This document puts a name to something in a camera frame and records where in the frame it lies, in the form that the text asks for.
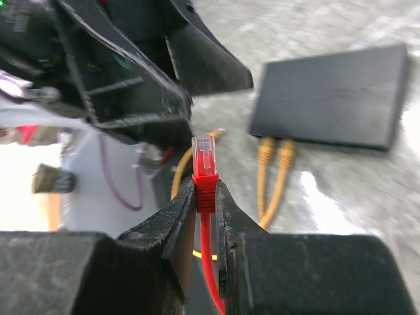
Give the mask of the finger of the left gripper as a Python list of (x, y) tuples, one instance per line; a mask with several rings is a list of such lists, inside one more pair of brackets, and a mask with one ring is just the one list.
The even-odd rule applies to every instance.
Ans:
[(164, 1), (163, 20), (180, 82), (192, 96), (253, 88), (249, 68), (210, 32), (191, 1)]

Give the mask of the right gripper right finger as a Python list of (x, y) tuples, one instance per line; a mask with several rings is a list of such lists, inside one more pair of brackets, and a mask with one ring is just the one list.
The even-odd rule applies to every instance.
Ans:
[(271, 234), (216, 189), (227, 314), (415, 314), (396, 260), (366, 234)]

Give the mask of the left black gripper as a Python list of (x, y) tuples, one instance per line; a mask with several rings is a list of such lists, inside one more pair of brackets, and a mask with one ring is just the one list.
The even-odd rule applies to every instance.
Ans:
[(188, 144), (191, 99), (96, 1), (2, 1), (1, 70), (24, 80), (1, 91), (1, 124), (85, 119), (126, 144)]

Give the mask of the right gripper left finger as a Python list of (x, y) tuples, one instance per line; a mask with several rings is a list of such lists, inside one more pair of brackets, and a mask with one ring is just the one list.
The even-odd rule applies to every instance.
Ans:
[(196, 216), (193, 183), (113, 239), (99, 232), (2, 232), (2, 314), (181, 314)]

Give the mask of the black network switch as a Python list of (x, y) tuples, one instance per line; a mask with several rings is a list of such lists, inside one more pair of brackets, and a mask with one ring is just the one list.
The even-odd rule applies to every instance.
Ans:
[(409, 65), (405, 43), (269, 62), (248, 133), (387, 151)]

